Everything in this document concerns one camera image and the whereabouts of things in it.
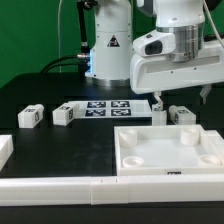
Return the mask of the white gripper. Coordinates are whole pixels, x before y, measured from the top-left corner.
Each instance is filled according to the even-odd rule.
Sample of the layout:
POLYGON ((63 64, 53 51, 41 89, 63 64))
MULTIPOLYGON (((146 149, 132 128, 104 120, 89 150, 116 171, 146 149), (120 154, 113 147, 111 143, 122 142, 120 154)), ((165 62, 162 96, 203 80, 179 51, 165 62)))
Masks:
POLYGON ((224 49, 218 41, 204 43, 190 32, 152 31, 137 38, 130 64, 130 85, 137 94, 154 92, 155 104, 163 111, 162 92, 204 85, 206 103, 212 83, 224 82, 224 49))

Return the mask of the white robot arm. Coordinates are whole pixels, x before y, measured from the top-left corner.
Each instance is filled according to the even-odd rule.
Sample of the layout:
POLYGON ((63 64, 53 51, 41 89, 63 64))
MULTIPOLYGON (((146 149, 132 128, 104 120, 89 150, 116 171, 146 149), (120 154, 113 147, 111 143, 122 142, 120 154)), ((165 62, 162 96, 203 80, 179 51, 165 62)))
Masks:
POLYGON ((137 94, 224 82, 224 41, 204 39, 222 0, 78 0, 94 10, 95 44, 87 81, 129 85, 137 94))

